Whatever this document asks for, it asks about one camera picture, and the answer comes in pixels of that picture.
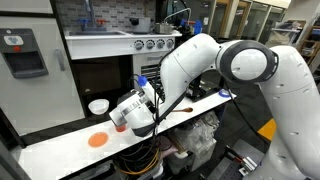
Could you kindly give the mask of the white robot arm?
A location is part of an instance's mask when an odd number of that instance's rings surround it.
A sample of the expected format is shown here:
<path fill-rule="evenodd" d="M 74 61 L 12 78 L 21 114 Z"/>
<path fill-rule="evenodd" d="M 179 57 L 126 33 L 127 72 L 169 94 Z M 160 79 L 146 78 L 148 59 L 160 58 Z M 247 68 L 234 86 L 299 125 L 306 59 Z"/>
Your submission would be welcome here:
<path fill-rule="evenodd" d="M 116 126 L 129 124 L 145 137 L 182 101 L 189 84 L 212 69 L 242 96 L 257 92 L 276 124 L 268 150 L 243 180 L 320 180 L 319 90 L 304 58 L 289 45 L 219 43 L 195 35 L 160 60 L 163 103 L 147 85 L 120 97 L 109 116 Z"/>

